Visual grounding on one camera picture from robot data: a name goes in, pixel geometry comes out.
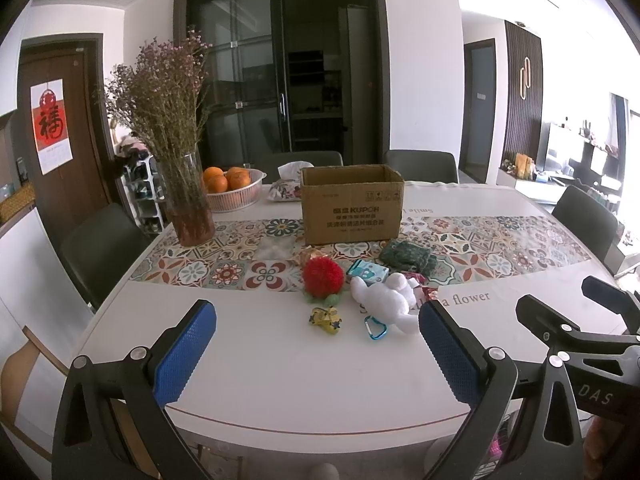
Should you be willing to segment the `person's right hand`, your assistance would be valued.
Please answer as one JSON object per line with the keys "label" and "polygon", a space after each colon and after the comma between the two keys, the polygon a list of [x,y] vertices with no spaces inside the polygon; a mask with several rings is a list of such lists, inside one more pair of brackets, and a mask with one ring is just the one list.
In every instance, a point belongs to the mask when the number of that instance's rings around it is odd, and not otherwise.
{"label": "person's right hand", "polygon": [[584,479],[638,479],[639,426],[595,417],[584,440]]}

